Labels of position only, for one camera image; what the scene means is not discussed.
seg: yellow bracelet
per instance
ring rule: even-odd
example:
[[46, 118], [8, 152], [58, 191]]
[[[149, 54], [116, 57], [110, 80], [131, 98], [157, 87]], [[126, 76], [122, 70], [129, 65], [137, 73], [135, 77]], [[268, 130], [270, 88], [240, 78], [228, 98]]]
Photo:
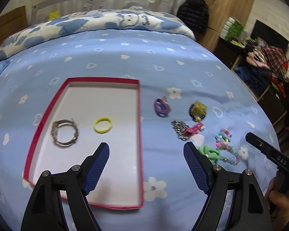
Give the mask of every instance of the yellow bracelet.
[[[96, 125], [100, 122], [109, 122], [109, 127], [107, 128], [104, 128], [104, 129], [96, 129]], [[109, 132], [113, 127], [113, 122], [111, 121], [111, 119], [109, 117], [101, 117], [99, 119], [97, 119], [95, 122], [94, 122], [94, 125], [93, 125], [93, 129], [96, 133], [99, 133], [99, 134], [105, 134], [107, 132]]]

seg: white tray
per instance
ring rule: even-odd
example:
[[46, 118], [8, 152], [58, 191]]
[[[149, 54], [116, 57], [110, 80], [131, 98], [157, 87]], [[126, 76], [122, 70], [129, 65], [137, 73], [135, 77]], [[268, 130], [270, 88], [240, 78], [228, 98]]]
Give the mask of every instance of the white tray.
[[[94, 153], [101, 142], [109, 145], [110, 156], [88, 203], [112, 209], [135, 209], [143, 205], [139, 81], [124, 78], [68, 78], [46, 109], [33, 137], [24, 169], [24, 179], [35, 185], [40, 174], [66, 172]], [[98, 134], [93, 123], [109, 117], [113, 128]], [[54, 121], [73, 119], [79, 137], [69, 147], [57, 146], [50, 133]], [[107, 122], [101, 122], [104, 128]], [[75, 130], [65, 126], [58, 140], [67, 142]]]

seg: jacket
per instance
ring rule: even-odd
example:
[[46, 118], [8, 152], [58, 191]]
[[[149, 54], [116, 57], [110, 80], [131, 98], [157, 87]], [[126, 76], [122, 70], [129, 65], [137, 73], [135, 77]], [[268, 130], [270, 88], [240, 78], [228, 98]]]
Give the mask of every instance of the jacket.
[[209, 22], [208, 5], [204, 0], [186, 0], [180, 6], [177, 17], [190, 29], [203, 34]]

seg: metal screw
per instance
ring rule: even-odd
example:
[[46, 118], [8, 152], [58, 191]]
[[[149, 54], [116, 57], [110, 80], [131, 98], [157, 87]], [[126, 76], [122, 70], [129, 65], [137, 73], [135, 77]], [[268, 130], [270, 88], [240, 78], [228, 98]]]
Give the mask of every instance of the metal screw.
[[253, 174], [253, 172], [249, 169], [246, 169], [245, 174], [247, 174], [248, 176], [251, 176]]
[[44, 172], [42, 172], [42, 176], [43, 177], [47, 177], [49, 175], [49, 171], [45, 170]]
[[222, 169], [222, 167], [218, 164], [213, 165], [213, 168], [217, 171], [220, 171]]
[[73, 171], [78, 171], [80, 169], [80, 166], [79, 165], [74, 165], [72, 166], [72, 170]]

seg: green scrunchie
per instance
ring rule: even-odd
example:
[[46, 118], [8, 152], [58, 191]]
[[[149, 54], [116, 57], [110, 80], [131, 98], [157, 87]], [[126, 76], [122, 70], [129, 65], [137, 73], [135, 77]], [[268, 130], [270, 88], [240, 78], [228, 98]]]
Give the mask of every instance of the green scrunchie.
[[209, 145], [199, 147], [198, 151], [202, 155], [208, 157], [213, 164], [216, 164], [216, 161], [221, 157], [220, 152], [214, 148], [210, 148]]

